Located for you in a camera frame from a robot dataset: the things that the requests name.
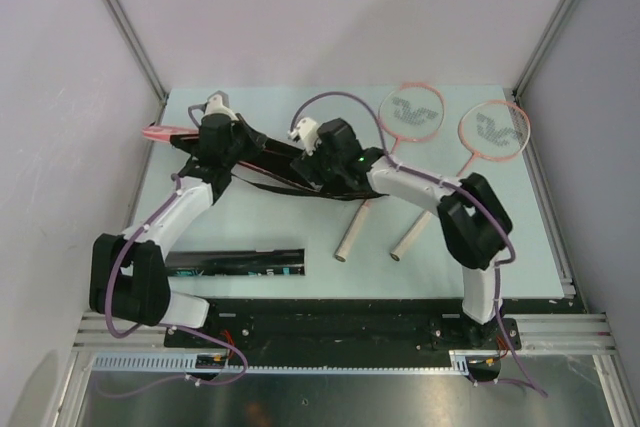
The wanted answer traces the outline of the black shuttlecock tube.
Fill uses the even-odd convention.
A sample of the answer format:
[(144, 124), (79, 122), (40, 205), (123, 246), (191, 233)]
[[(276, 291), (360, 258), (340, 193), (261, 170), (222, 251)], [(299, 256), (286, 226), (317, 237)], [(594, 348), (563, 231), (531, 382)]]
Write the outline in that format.
[(304, 276), (305, 250), (170, 252), (170, 277)]

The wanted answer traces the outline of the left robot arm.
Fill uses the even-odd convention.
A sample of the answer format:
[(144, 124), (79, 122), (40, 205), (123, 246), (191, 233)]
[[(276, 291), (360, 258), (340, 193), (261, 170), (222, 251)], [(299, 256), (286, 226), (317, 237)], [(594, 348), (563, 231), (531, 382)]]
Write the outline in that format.
[(197, 345), (214, 344), (220, 321), (208, 314), (208, 301), (176, 292), (165, 260), (179, 237), (209, 210), (231, 183), (232, 169), (264, 151), (268, 136), (239, 114), (208, 114), (198, 134), (173, 135), (170, 144), (189, 154), (172, 175), (174, 190), (148, 219), (118, 235), (104, 233), (93, 245), (90, 308), (109, 325), (123, 319), (138, 326), (185, 326)]

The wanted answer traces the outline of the pink racket bag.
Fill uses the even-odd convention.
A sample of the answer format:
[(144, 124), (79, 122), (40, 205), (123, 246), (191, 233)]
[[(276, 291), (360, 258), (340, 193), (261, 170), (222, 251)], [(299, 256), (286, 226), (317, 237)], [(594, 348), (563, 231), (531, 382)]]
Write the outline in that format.
[[(198, 130), (193, 128), (150, 125), (142, 130), (142, 134), (149, 140), (168, 143), (187, 154), (195, 154), (199, 144)], [(241, 161), (240, 165), (271, 178), (279, 182), (280, 185), (272, 186), (247, 179), (245, 182), (262, 190), (296, 197), (316, 197), (339, 201), (369, 200), (381, 197), (381, 194), (354, 190), (338, 179), (332, 180), (322, 187), (314, 187), (290, 166), (300, 152), (301, 149), (297, 147), (269, 138), (265, 149), (254, 160)]]

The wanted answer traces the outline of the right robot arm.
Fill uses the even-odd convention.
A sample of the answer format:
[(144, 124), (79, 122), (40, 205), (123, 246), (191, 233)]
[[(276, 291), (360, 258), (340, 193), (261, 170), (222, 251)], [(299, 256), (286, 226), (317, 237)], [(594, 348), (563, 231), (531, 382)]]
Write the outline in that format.
[(514, 249), (513, 224), (486, 178), (443, 177), (402, 164), (384, 148), (364, 149), (341, 118), (295, 119), (288, 136), (303, 147), (292, 168), (316, 189), (338, 185), (399, 198), (436, 216), (449, 254), (462, 267), (462, 338), (473, 348), (496, 338), (501, 300), (495, 270), (503, 263), (497, 256)]

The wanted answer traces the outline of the pink badminton racket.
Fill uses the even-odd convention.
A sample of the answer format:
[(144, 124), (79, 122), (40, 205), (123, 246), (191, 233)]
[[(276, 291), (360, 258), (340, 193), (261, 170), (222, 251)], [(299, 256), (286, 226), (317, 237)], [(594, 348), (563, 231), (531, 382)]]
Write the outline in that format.
[(477, 160), (506, 162), (517, 157), (531, 137), (528, 116), (516, 105), (489, 100), (464, 114), (457, 128), (458, 140), (470, 152), (459, 169), (464, 173)]
[[(395, 154), (402, 143), (424, 143), (434, 138), (444, 119), (444, 96), (422, 82), (402, 84), (385, 97), (378, 109), (379, 124), (393, 139), (391, 154)], [(373, 203), (373, 199), (364, 201), (354, 214), (334, 252), (339, 262), (347, 261)]]

